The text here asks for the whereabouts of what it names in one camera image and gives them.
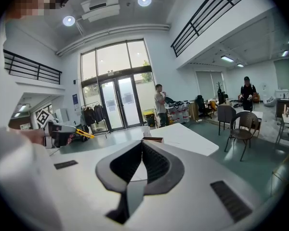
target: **ceiling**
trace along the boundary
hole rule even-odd
[[[84,14],[81,6],[84,1],[86,0],[69,0],[66,6],[59,10],[47,11],[44,16],[28,17],[18,21],[17,24],[24,26],[25,30],[33,32],[40,38],[56,44],[55,48],[61,49],[81,38],[75,24],[73,26],[64,26],[62,20],[67,15],[72,15],[76,20],[79,19]],[[91,23],[88,20],[80,20],[79,23],[83,27],[85,35],[116,26],[143,23],[165,24],[174,1],[152,0],[149,6],[141,7],[137,0],[119,0],[119,15]]]
[[[47,101],[54,99],[57,96],[49,95],[49,94],[31,94],[31,93],[24,93],[21,99],[19,100],[14,114],[19,113],[19,109],[26,104],[26,107],[20,113],[27,113],[32,109],[35,109],[39,104],[43,104]]]
[[[240,31],[223,37],[222,41],[191,60],[189,65],[234,68],[238,67],[237,64],[247,66],[277,59],[285,50],[289,51],[288,41],[289,27],[282,15],[274,10]],[[222,56],[234,62],[227,62],[221,59]]]

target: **air conditioner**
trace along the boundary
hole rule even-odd
[[[120,13],[119,0],[87,0],[81,5],[85,12],[81,18],[90,22]]]

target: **doorway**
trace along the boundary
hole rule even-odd
[[[133,75],[106,80],[99,85],[112,131],[143,124]]]

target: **balcony railing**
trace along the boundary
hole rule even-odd
[[[40,64],[26,57],[3,50],[5,58],[4,68],[10,75],[41,80],[60,85],[61,71]]]
[[[171,47],[176,57],[218,18],[240,1],[241,0],[205,0],[172,43]]]

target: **black shirt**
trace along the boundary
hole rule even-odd
[[[241,87],[241,93],[244,97],[244,100],[247,100],[247,98],[250,95],[253,95],[253,93],[255,93],[255,92],[256,92],[256,88],[254,85],[249,85],[248,87],[244,85],[244,87]]]

